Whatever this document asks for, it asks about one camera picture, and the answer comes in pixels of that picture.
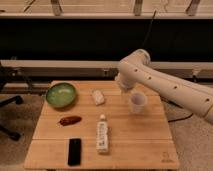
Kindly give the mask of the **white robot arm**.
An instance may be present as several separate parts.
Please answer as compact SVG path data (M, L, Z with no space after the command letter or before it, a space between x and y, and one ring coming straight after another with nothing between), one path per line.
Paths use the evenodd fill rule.
M149 53L137 49L119 61L115 80L123 91L140 83L213 125L213 88L177 78L149 67Z

